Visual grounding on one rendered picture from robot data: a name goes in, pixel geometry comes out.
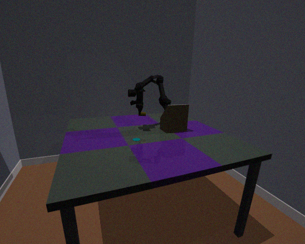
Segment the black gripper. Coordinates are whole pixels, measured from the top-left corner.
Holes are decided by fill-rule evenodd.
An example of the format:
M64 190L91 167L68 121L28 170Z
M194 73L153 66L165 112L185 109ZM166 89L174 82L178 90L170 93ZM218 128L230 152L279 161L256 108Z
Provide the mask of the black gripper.
M138 108L138 112L140 114L143 109L143 97L137 97L136 99L137 99L136 108Z

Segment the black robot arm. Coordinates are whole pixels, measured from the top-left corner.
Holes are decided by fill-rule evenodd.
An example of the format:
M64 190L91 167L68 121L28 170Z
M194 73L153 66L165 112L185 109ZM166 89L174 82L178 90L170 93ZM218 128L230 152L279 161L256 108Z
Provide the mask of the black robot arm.
M153 80L157 78L157 80ZM171 105L171 100L167 98L167 96L165 95L165 91L164 91L164 86L163 86L163 76L162 75L151 75L149 76L147 79L145 79L142 82L138 82L135 86L134 89L129 89L128 90L128 97L135 97L137 94L137 97L143 97L143 92L145 92L145 90L143 89L144 86L146 86L147 84L149 84L150 82L156 83L159 86L159 91L160 91L160 98L159 98L159 103L160 105L162 105L162 107L164 108L164 110L166 109L167 105ZM131 105L137 104L137 100L136 101L131 101L130 102Z

